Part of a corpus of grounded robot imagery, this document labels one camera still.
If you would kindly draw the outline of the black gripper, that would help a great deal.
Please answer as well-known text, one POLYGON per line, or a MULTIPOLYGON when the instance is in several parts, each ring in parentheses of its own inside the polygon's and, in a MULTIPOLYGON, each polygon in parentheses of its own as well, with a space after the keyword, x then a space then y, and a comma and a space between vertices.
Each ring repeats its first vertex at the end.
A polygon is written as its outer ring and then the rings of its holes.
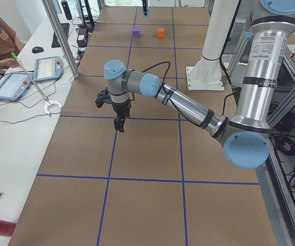
POLYGON ((126 100, 122 103, 112 102, 112 107, 117 117, 114 119, 114 128, 121 133, 124 132, 125 118, 130 117, 131 101, 126 100))

